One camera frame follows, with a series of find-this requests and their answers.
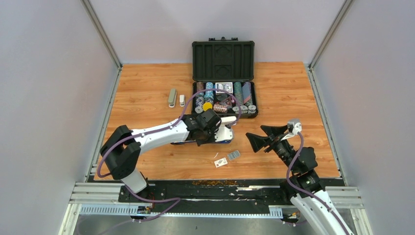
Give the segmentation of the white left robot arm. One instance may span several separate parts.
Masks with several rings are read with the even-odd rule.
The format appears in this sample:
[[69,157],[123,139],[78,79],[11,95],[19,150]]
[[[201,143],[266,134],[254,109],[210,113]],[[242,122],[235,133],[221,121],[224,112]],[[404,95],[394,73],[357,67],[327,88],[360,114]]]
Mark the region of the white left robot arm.
[[119,126],[101,147],[100,164],[107,166],[113,179],[122,181],[131,189],[131,196],[136,201],[145,202],[150,189],[143,174],[136,169],[139,156],[174,142],[210,143],[221,123],[221,118],[209,109],[200,114],[182,115],[169,123],[147,129]]

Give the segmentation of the blue stapler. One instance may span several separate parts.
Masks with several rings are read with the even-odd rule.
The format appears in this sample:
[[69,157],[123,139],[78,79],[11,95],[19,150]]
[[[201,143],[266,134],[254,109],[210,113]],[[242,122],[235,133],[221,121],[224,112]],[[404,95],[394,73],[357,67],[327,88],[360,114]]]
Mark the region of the blue stapler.
[[231,140],[217,140],[215,138],[210,138],[206,140],[185,140],[185,141],[175,141],[171,142],[172,145],[180,145],[180,144],[187,144],[187,143],[200,143],[200,144],[228,144]]

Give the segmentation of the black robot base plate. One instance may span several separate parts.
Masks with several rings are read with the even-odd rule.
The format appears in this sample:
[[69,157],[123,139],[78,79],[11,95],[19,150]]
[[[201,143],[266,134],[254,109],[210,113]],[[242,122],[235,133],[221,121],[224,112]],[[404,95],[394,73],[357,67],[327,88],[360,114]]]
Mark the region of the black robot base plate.
[[180,198],[170,212],[264,214],[269,206],[291,208],[293,204],[283,179],[249,180],[152,180],[140,196],[156,200],[154,212],[171,205],[167,199]]

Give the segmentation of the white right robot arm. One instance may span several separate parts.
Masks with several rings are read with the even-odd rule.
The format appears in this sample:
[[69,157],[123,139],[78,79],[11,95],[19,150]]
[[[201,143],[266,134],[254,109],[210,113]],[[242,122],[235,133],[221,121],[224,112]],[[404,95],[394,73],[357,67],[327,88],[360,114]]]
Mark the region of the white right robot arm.
[[319,235],[352,235],[335,208],[317,167],[314,148],[304,146],[302,124],[292,120],[285,126],[260,127],[265,136],[246,133],[253,151],[275,152],[288,167],[286,180],[280,184],[279,197],[285,204],[293,204]]

